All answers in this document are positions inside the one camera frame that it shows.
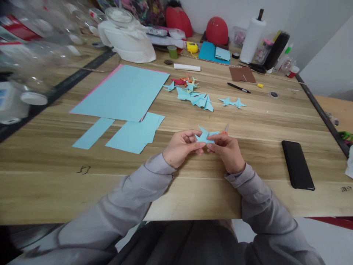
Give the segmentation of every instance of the person's left hand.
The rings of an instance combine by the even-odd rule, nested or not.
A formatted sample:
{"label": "person's left hand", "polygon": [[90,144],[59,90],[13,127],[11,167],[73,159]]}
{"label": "person's left hand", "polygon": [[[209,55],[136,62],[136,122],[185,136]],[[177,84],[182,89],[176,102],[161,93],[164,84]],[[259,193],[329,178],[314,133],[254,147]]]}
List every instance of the person's left hand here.
{"label": "person's left hand", "polygon": [[197,130],[186,130],[176,132],[170,140],[162,155],[168,165],[177,169],[182,165],[188,154],[194,152],[203,154],[205,142],[196,142],[195,135],[201,136],[202,132]]}

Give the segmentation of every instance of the person's right hand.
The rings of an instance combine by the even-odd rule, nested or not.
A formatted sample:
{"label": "person's right hand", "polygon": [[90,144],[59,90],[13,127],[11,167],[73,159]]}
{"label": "person's right hand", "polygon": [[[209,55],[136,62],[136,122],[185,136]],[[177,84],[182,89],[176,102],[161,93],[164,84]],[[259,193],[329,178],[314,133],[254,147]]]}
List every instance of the person's right hand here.
{"label": "person's right hand", "polygon": [[240,153],[237,139],[225,134],[217,134],[209,136],[207,140],[215,142],[215,144],[208,143],[206,145],[207,151],[220,155],[225,169],[229,174],[236,174],[244,171],[245,161]]}

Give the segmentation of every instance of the floor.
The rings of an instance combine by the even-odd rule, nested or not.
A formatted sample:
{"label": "floor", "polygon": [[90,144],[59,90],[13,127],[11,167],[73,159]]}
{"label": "floor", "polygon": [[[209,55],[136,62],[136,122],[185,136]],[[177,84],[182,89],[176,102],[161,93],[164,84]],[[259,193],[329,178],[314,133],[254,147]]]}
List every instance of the floor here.
{"label": "floor", "polygon": [[[326,265],[353,264],[353,230],[330,225],[308,218],[295,218],[308,243],[316,248]],[[234,219],[233,226],[239,242],[251,242],[255,233],[241,219]],[[125,238],[116,244],[118,251],[130,240],[137,226],[130,229]]]}

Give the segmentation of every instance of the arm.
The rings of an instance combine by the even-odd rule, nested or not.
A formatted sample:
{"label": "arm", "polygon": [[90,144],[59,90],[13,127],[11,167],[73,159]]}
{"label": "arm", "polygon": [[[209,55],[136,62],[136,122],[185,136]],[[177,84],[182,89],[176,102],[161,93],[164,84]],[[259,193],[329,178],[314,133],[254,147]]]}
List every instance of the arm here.
{"label": "arm", "polygon": [[163,195],[186,156],[192,151],[202,154],[205,143],[196,143],[194,136],[201,133],[189,130],[174,134],[162,154],[150,158],[95,206],[10,264],[107,263],[116,254],[114,245],[142,221],[150,203]]}
{"label": "arm", "polygon": [[[221,146],[217,138],[222,138]],[[262,182],[252,167],[244,162],[236,139],[214,135],[215,145],[207,144],[211,152],[219,153],[226,170],[225,178],[242,196],[242,218],[257,234],[254,242],[246,246],[247,263],[324,264],[318,252],[305,240],[298,224]]]}

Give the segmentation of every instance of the brown paper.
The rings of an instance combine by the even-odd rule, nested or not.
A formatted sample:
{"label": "brown paper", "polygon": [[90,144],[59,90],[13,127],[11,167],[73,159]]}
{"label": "brown paper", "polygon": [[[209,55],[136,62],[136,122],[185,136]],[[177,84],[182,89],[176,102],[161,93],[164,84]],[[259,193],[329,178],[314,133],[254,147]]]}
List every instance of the brown paper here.
{"label": "brown paper", "polygon": [[256,83],[255,77],[249,67],[242,67],[242,68],[230,67],[229,71],[231,72],[233,81],[244,81],[244,82]]}

